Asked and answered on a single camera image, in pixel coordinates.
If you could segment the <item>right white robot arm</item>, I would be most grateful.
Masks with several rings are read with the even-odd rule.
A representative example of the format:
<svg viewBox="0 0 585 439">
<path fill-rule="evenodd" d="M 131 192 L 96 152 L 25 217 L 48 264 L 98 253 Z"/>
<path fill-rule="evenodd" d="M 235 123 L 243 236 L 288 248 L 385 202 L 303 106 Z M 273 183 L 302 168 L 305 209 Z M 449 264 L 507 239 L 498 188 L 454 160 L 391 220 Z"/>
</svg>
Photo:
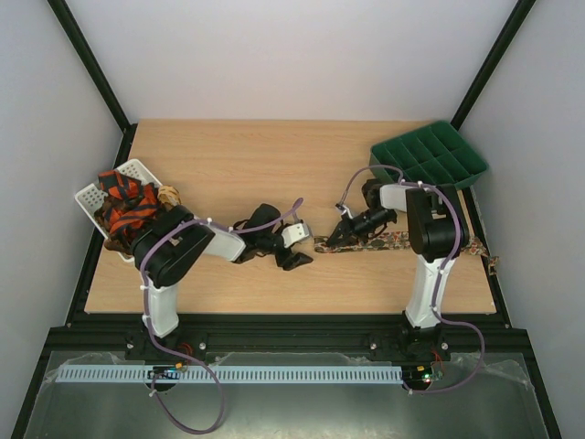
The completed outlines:
<svg viewBox="0 0 585 439">
<path fill-rule="evenodd" d="M 417 255 L 413 292 L 405 310 L 410 328 L 399 335 L 399 349 L 407 357 L 420 357 L 431 346 L 424 330 L 441 322 L 441 303 L 456 258 L 469 241 L 459 196 L 454 185 L 422 182 L 385 184 L 369 179 L 362 186 L 367 209 L 352 214 L 337 205 L 341 219 L 324 240 L 327 250 L 356 249 L 374 243 L 398 214 L 407 216 L 409 248 Z"/>
</svg>

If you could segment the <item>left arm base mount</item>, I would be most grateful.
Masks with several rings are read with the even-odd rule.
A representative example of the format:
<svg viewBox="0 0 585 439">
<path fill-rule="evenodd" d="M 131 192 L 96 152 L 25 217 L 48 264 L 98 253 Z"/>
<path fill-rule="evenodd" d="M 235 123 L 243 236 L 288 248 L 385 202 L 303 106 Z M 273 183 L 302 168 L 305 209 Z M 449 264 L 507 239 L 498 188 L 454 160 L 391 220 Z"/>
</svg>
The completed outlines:
<svg viewBox="0 0 585 439">
<path fill-rule="evenodd" d="M 154 339 L 166 349 L 189 355 L 199 360 L 204 360 L 206 357 L 208 336 L 205 332 L 177 329 L 166 337 L 155 337 Z M 124 358 L 126 360 L 143 361 L 147 365 L 186 361 L 180 356 L 157 348 L 152 343 L 146 329 L 128 332 L 124 341 L 126 345 Z"/>
</svg>

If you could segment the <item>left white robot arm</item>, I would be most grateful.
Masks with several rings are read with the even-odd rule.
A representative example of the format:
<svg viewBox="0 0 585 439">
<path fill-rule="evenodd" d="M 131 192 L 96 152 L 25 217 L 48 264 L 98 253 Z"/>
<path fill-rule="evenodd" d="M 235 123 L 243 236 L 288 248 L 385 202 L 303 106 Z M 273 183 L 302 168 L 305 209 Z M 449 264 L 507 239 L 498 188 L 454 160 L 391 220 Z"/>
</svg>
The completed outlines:
<svg viewBox="0 0 585 439">
<path fill-rule="evenodd" d="M 293 249 L 311 237 L 309 226 L 296 215 L 301 203 L 297 200 L 284 214 L 262 203 L 249 218 L 229 227 L 200 219 L 182 205 L 156 220 L 131 246 L 142 278 L 147 330 L 163 338 L 177 329 L 178 285 L 203 255 L 236 264 L 272 255 L 285 272 L 311 263 L 311 256 Z"/>
</svg>

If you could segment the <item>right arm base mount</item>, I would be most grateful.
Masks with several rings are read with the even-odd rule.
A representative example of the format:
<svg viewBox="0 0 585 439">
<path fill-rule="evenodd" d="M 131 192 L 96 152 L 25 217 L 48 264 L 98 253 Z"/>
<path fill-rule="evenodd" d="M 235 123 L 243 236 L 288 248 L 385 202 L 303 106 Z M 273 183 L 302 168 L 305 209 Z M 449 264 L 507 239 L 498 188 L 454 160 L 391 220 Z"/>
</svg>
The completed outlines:
<svg viewBox="0 0 585 439">
<path fill-rule="evenodd" d="M 426 364 L 450 358 L 448 345 L 436 334 L 373 333 L 367 344 L 373 361 Z"/>
</svg>

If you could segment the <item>floral patterned tie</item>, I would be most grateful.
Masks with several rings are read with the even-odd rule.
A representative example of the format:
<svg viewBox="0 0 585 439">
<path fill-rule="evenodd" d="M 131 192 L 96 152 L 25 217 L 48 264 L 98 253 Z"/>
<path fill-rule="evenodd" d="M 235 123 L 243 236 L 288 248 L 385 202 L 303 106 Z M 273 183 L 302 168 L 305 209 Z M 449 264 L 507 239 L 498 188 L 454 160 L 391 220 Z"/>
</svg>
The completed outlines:
<svg viewBox="0 0 585 439">
<path fill-rule="evenodd" d="M 330 247 L 325 242 L 325 236 L 316 236 L 314 238 L 314 250 L 317 253 L 342 253 L 342 252 L 375 252 L 375 251 L 397 251 L 409 250 L 409 234 L 406 231 L 385 231 L 378 237 L 366 243 L 358 242 L 354 244 L 344 244 L 339 247 Z M 461 253 L 478 256 L 487 263 L 488 274 L 495 275 L 496 267 L 499 263 L 497 256 L 491 256 L 481 240 L 472 236 L 469 242 L 462 246 Z"/>
</svg>

